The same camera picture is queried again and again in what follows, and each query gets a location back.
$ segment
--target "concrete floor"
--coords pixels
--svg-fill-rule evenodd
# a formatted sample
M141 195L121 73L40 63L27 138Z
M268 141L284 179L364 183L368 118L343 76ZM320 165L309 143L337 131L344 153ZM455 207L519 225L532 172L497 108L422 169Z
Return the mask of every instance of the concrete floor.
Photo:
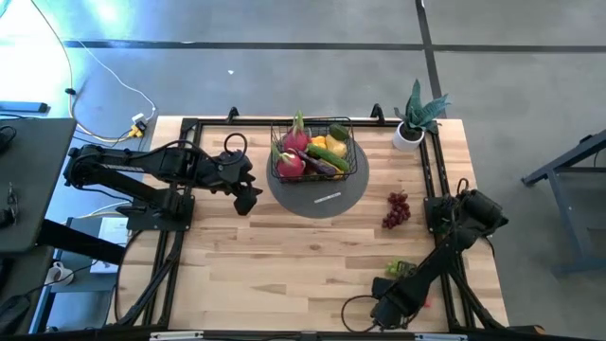
M38 3L66 40L421 43L414 0ZM606 45L603 1L425 0L425 6L434 44ZM0 65L0 98L42 100L52 106L51 117L65 117L66 64L28 1L13 1L0 19L0 43L0 55L7 56ZM421 80L425 99L431 94L422 51L93 52L149 95L160 115L225 115L236 105L243 115L301 109L310 115L361 117L375 102L402 107L414 78ZM99 134L120 135L131 116L150 112L145 100L120 87L85 51L70 48L69 55L75 88L85 85L76 107L84 124ZM606 273L551 275L552 265L569 260L553 196L546 184L524 188L519 181L606 127L600 104L606 93L606 54L437 53L436 61L442 92L453 103L447 115L464 120L478 186L510 218L493 239L510 324L606 338ZM606 164L606 154L597 162ZM59 184L48 217L62 221L112 202ZM91 307L102 301L96 296L58 299L51 324L100 325L104 314L98 309L67 314L69 303L61 301L73 299Z

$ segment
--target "white pot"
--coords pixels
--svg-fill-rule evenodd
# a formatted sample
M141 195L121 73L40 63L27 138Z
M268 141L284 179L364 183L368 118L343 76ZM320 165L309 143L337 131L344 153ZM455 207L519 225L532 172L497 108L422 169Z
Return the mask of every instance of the white pot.
M400 127L402 124L404 124L404 122L401 122L400 125L398 125L398 128L394 133L394 147L402 152L411 152L419 146L420 141L425 137L425 132L421 132L420 138L417 141L409 141L400 134Z

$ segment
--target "fruit basket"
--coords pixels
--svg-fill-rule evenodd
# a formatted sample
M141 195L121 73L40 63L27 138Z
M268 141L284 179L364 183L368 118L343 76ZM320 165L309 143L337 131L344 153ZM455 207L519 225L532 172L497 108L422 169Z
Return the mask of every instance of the fruit basket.
M291 129L292 121L280 120L274 121L271 125L272 143L281 151L285 152L283 148L284 136ZM304 118L303 123L305 125L306 135L313 138L317 136L327 136L330 134L331 124L340 124L345 127L348 132L348 138L343 141L347 146L347 152L343 156L349 164L349 170L343 171L336 176L328 176L325 174L303 174L299 176L282 176L277 171L277 156L271 153L272 158L272 169L271 174L280 182L307 182L307 181L343 181L346 180L351 174L358 170L358 163L356 159L356 143L353 136L353 127L351 126L351 119L349 117L315 117L315 118Z

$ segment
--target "yellow connector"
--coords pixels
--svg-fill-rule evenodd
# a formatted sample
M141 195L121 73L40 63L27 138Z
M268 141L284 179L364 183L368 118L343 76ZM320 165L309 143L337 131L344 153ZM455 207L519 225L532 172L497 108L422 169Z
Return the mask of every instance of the yellow connector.
M143 137L143 131L139 127L132 125L129 131L129 137Z

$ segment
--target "potted plant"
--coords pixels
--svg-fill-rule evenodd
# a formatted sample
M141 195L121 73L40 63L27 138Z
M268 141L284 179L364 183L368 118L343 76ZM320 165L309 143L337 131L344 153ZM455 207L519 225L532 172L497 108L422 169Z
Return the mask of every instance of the potted plant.
M446 102L447 96L434 99L423 106L420 103L419 80L415 80L413 92L406 103L406 112L402 114L398 108L394 108L396 116L401 119L398 129L394 133L394 147L403 152L410 152L425 137L425 131L437 134L437 123L434 118L438 117L439 113L450 104Z

